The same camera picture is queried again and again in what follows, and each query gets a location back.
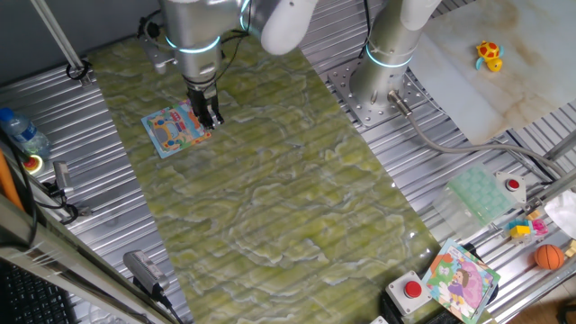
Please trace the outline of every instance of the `plastic bottle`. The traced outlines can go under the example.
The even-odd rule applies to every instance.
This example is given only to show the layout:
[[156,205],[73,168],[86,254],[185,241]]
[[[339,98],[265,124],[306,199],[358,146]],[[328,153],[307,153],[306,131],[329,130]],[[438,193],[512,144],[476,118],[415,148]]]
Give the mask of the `plastic bottle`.
[[28,154],[48,158],[50,142],[26,116],[14,113],[10,108],[2,108],[0,109],[0,126],[14,141],[20,143]]

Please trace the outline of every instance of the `yellow toy duck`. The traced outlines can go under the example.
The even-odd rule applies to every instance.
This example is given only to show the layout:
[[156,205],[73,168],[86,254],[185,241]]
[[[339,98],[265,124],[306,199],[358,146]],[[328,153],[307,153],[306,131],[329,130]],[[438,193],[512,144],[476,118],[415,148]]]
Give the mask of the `yellow toy duck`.
[[476,46],[478,50],[478,60],[476,61],[476,69],[479,70],[482,62],[486,61],[486,66],[492,72],[498,72],[502,68],[502,60],[500,57],[504,55],[504,48],[499,47],[498,45],[487,42],[486,40],[482,41],[482,44]]

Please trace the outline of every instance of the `orange ball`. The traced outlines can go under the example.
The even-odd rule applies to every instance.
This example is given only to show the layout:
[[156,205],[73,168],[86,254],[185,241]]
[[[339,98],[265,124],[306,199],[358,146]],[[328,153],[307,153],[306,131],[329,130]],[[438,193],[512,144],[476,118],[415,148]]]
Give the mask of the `orange ball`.
[[564,264],[564,253],[559,247],[546,244],[536,250],[534,260],[544,269],[555,270]]

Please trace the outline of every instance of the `book cover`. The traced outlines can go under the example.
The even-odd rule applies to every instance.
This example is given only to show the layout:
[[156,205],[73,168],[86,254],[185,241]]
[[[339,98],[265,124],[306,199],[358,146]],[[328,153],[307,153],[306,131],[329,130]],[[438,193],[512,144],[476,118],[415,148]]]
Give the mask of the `book cover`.
[[432,298],[466,324],[474,324],[496,289],[500,276],[449,239],[423,282]]
[[194,116],[189,100],[142,118],[142,124],[161,158],[169,157],[211,136]]

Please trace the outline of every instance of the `keyboard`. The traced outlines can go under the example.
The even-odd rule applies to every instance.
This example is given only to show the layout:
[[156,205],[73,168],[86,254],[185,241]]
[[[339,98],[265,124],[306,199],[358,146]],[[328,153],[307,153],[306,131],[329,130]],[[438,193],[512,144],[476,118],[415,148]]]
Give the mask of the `keyboard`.
[[16,265],[0,260],[2,323],[74,324],[68,292]]

